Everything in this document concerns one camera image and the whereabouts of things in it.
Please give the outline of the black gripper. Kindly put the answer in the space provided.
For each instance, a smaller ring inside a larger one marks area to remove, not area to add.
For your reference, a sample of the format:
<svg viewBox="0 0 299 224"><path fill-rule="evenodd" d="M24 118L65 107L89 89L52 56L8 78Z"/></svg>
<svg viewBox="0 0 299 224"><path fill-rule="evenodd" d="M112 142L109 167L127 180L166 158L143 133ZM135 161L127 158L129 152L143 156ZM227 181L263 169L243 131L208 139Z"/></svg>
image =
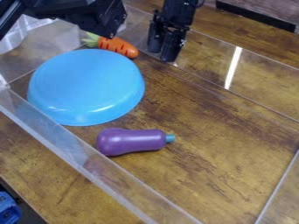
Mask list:
<svg viewBox="0 0 299 224"><path fill-rule="evenodd" d="M186 43L186 30L190 30L196 10L204 5L204 0L163 0L163 8L154 11L149 24L147 49L160 53L160 60L175 62Z"/></svg>

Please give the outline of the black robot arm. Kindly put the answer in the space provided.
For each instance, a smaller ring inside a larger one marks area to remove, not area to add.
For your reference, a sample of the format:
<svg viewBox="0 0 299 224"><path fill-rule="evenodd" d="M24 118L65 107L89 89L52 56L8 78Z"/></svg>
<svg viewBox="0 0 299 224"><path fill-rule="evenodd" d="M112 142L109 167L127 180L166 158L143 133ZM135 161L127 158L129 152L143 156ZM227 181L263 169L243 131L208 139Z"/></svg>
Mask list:
<svg viewBox="0 0 299 224"><path fill-rule="evenodd" d="M196 10L206 0L163 0L154 11L147 50L160 61L175 62L186 43ZM0 40L21 15L36 19L61 19L83 31L112 39L127 19L123 0L0 0Z"/></svg>

